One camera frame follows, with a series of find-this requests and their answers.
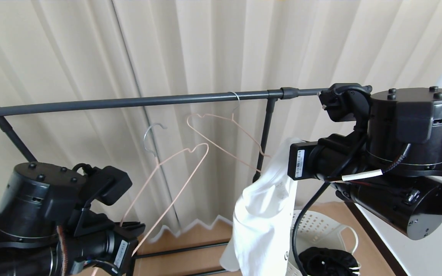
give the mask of wire hanger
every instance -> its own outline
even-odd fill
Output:
[[[241,160],[240,158],[234,156],[233,154],[231,154],[230,152],[228,152],[226,149],[223,149],[222,147],[220,147],[219,145],[217,145],[216,143],[214,143],[212,140],[210,140],[209,138],[207,138],[206,136],[204,136],[204,135],[203,135],[202,133],[200,133],[197,129],[195,129],[193,126],[191,126],[191,124],[190,124],[190,122],[189,122],[189,118],[192,117],[192,116],[194,116],[194,115],[196,115],[197,117],[200,117],[200,118],[204,118],[205,116],[209,116],[209,117],[215,117],[215,118],[219,118],[219,119],[222,119],[222,120],[227,120],[227,121],[233,122],[233,123],[239,128],[239,129],[241,129],[244,133],[246,133],[246,134],[250,137],[250,139],[252,139],[252,141],[254,141],[254,142],[258,145],[258,149],[259,149],[260,154],[262,154],[262,155],[265,156],[265,157],[269,157],[269,158],[270,158],[270,155],[265,154],[265,153],[262,151],[262,146],[260,145],[260,143],[259,143],[259,142],[258,142],[258,141],[257,141],[252,135],[250,135],[250,134],[249,134],[249,133],[248,133],[248,132],[242,127],[242,126],[240,126],[240,125],[238,124],[238,122],[235,121],[235,110],[237,110],[237,109],[240,107],[240,97],[239,97],[238,94],[236,94],[235,92],[230,92],[230,93],[235,94],[236,98],[238,99],[238,105],[237,105],[237,107],[235,107],[235,109],[233,109],[233,111],[231,112],[231,119],[226,118],[226,117],[221,117],[221,116],[218,116],[218,115],[214,115],[214,114],[210,114],[210,113],[206,113],[206,114],[203,114],[203,115],[198,114],[198,113],[194,113],[194,114],[191,114],[191,115],[189,115],[189,116],[187,117],[187,125],[188,125],[193,131],[195,131],[198,135],[202,136],[204,139],[206,139],[207,141],[209,141],[210,143],[212,143],[212,144],[213,144],[214,146],[216,146],[217,148],[219,148],[219,149],[221,149],[222,151],[226,152],[229,156],[233,157],[234,159],[237,159],[237,160],[240,161],[241,163],[243,163],[243,164],[249,166],[250,168],[254,169],[255,171],[258,171],[259,173],[261,173],[261,171],[260,171],[259,169],[255,168],[254,166],[252,166],[252,165],[248,164],[247,162]]]
[[[184,148],[183,150],[173,154],[172,156],[168,157],[167,159],[165,159],[164,161],[159,161],[158,159],[158,154],[156,154],[156,152],[154,152],[153,150],[147,149],[146,148],[146,137],[149,133],[149,131],[151,130],[152,127],[154,126],[161,126],[163,129],[166,129],[167,127],[163,126],[160,123],[155,123],[152,124],[151,126],[148,127],[148,129],[146,130],[146,133],[144,134],[143,140],[142,140],[142,146],[144,148],[145,151],[150,152],[151,154],[153,154],[153,156],[155,157],[155,162],[156,162],[156,167],[153,169],[153,171],[151,172],[151,174],[149,175],[148,179],[146,180],[146,182],[144,183],[144,185],[142,185],[141,190],[136,194],[134,200],[130,203],[129,208],[127,209],[127,211],[125,212],[125,214],[122,216],[122,219],[120,220],[120,224],[119,226],[122,226],[122,224],[124,223],[125,217],[127,216],[127,214],[130,212],[130,210],[133,208],[134,203],[137,201],[137,199],[139,198],[139,196],[141,195],[142,191],[144,191],[144,188],[146,188],[146,186],[149,184],[149,182],[151,181],[151,179],[153,178],[153,175],[156,173],[156,171],[158,171],[158,169],[161,167],[161,165],[165,164],[166,162],[170,161],[173,157],[181,154],[184,151],[188,151],[189,153],[194,152],[198,147],[205,145],[206,146],[206,152],[204,153],[204,156],[202,156],[202,158],[200,159],[199,163],[197,164],[197,166],[194,168],[193,172],[191,173],[191,175],[189,176],[189,178],[186,180],[186,182],[184,183],[184,185],[182,186],[182,189],[180,189],[180,191],[178,192],[177,196],[175,197],[175,199],[172,200],[172,202],[170,203],[170,205],[167,207],[167,209],[163,212],[162,215],[160,215],[160,218],[153,224],[153,226],[151,227],[151,229],[149,229],[149,231],[145,234],[145,236],[142,238],[142,240],[139,242],[139,244],[137,245],[137,247],[134,249],[132,255],[135,255],[135,253],[137,252],[137,250],[139,249],[139,247],[144,243],[144,241],[146,240],[146,238],[151,234],[151,232],[154,230],[154,228],[160,223],[160,221],[163,219],[163,217],[167,214],[167,212],[170,210],[170,208],[174,205],[174,203],[177,201],[177,199],[179,198],[180,194],[182,194],[183,190],[185,189],[185,187],[187,186],[187,184],[190,182],[191,178],[193,177],[193,175],[195,174],[195,172],[198,170],[198,168],[200,167],[200,164],[202,164],[202,162],[204,161],[204,159],[207,156],[207,152],[209,152],[209,144],[207,143],[200,143],[198,145],[196,145],[193,149],[190,148]],[[98,268],[93,269],[93,272],[91,273],[91,276],[95,276],[96,273],[98,271]]]

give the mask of curtain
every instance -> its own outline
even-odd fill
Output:
[[[61,101],[370,84],[374,91],[434,85],[442,74],[442,1],[114,0],[1,1],[0,106]],[[8,117],[39,161],[88,163],[127,171],[133,187],[113,206],[119,220],[160,160],[205,140],[186,125],[191,113],[235,119],[261,136],[264,100],[195,103]],[[233,123],[194,117],[193,127],[256,165],[258,147]],[[316,96],[279,100],[267,154],[289,136],[347,134]],[[128,220],[150,226],[177,195],[202,150],[177,156],[155,174]],[[0,131],[0,198],[24,162]],[[195,219],[231,217],[254,171],[216,147],[162,223],[174,231]],[[300,181],[297,205],[321,185]],[[320,201],[336,200],[327,191]]]

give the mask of white plastic basket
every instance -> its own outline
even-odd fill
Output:
[[[291,232],[293,232],[294,223],[296,222],[296,218],[298,218],[300,212],[301,210],[294,210],[293,212]],[[356,245],[354,245],[352,250],[347,250],[347,248],[345,248],[345,244],[342,239],[341,232],[346,228],[350,229],[356,238]],[[358,248],[358,234],[351,227],[340,224],[326,215],[313,211],[307,211],[300,222],[300,226],[298,227],[296,247],[298,248],[298,252],[303,252],[312,246],[318,248],[344,250],[354,254]],[[297,269],[296,262],[294,261],[292,253],[293,248],[290,248],[290,250],[291,253],[289,253],[286,276],[302,276],[301,272]]]

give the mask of hanger hook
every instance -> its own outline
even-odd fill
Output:
[[[238,99],[238,105],[237,105],[237,107],[235,107],[235,109],[233,109],[233,111],[231,112],[231,113],[235,113],[235,110],[237,110],[237,108],[239,108],[240,107],[240,97],[238,96],[238,94],[236,94],[235,92],[228,92],[228,93],[233,93],[233,94],[235,94],[235,96],[236,96],[236,98]]]
[[[154,124],[152,124],[151,126],[148,127],[148,129],[146,130],[146,133],[144,133],[144,137],[142,138],[142,147],[144,148],[145,151],[151,152],[151,154],[153,154],[154,157],[158,157],[158,155],[156,154],[156,152],[146,148],[146,137],[148,136],[148,133],[151,130],[151,128],[156,126],[156,125],[161,126],[161,128],[163,128],[163,129],[167,129],[167,127],[163,126],[160,123],[154,123]]]

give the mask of wooden floor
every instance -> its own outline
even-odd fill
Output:
[[[341,224],[349,225],[359,236],[359,246],[354,257],[361,263],[362,276],[392,276],[393,271],[385,259],[367,236],[365,230],[358,223],[351,211],[342,202],[331,202],[312,207],[313,211],[323,213]],[[348,248],[354,246],[354,236],[351,231],[342,233]],[[207,230],[201,225],[196,225],[191,230],[175,238],[170,232],[165,231],[156,243],[145,243],[139,250],[140,254],[154,253],[164,250],[173,250],[190,246],[205,245],[228,241],[231,237],[231,226],[218,221],[212,230]],[[184,276],[221,269],[219,258],[224,251],[224,246],[204,248],[183,253],[163,255],[139,259],[135,265],[135,276]],[[83,271],[80,276],[89,276],[91,269]],[[97,276],[106,276],[100,270]],[[240,276],[240,272],[217,274],[221,276]]]

